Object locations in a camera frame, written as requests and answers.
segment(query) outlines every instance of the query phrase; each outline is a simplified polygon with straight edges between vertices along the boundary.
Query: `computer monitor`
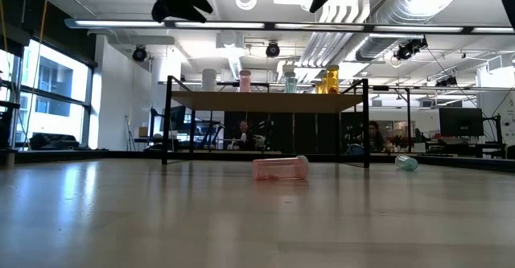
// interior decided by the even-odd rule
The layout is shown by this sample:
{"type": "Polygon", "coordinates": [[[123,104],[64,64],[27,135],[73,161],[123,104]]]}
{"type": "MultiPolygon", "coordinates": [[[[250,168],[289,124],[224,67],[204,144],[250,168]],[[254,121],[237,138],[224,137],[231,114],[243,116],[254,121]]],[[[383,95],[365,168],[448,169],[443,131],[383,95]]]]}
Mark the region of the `computer monitor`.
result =
{"type": "MultiPolygon", "coordinates": [[[[184,117],[186,115],[186,107],[177,106],[170,109],[170,130],[184,130],[186,129],[184,125],[184,117]]],[[[164,120],[161,120],[161,131],[164,131],[164,120]]]]}
{"type": "Polygon", "coordinates": [[[483,136],[483,111],[475,108],[440,108],[442,136],[483,136]]]}

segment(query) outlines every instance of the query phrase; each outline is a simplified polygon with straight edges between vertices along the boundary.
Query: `person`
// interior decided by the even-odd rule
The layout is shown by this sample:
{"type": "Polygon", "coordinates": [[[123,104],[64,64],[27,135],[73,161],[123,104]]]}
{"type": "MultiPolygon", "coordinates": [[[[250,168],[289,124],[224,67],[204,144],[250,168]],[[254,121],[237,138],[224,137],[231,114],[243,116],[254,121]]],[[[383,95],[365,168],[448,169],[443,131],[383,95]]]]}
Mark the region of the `person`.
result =
{"type": "Polygon", "coordinates": [[[382,152],[385,149],[385,139],[379,125],[375,121],[369,122],[370,152],[382,152]]]}
{"type": "Polygon", "coordinates": [[[233,139],[231,146],[238,150],[258,150],[264,147],[265,138],[261,135],[255,135],[250,131],[249,123],[246,120],[240,121],[240,130],[233,139]]]}

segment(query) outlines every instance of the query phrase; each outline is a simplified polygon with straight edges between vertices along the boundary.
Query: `shelf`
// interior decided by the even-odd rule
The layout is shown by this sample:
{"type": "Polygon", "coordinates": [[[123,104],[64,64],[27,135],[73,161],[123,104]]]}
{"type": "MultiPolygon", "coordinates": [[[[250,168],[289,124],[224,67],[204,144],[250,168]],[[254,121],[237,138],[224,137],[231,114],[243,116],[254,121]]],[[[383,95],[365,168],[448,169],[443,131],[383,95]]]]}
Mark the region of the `shelf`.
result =
{"type": "Polygon", "coordinates": [[[171,98],[191,110],[265,113],[338,113],[363,101],[361,95],[187,91],[171,98]]]}

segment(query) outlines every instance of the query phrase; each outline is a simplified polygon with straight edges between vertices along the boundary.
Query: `teal plastic bottle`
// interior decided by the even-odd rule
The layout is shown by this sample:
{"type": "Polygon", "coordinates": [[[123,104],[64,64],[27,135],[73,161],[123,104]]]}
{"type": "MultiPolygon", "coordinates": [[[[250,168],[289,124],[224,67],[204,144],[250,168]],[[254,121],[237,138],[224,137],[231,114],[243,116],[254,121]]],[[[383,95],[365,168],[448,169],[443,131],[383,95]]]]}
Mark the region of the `teal plastic bottle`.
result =
{"type": "Polygon", "coordinates": [[[418,167],[417,159],[405,155],[399,155],[395,159],[395,164],[405,171],[414,171],[418,167]]]}

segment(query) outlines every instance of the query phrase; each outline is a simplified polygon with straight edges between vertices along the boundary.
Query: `pink plastic bottle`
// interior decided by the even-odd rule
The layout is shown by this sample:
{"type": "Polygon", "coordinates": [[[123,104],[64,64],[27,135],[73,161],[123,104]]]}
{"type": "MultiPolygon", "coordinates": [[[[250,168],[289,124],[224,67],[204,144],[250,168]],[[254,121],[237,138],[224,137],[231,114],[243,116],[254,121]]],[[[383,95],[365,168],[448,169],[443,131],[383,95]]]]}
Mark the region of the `pink plastic bottle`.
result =
{"type": "Polygon", "coordinates": [[[256,159],[252,162],[254,180],[306,179],[309,162],[305,156],[292,159],[256,159]]]}
{"type": "Polygon", "coordinates": [[[240,92],[250,92],[250,71],[240,71],[240,92]]]}

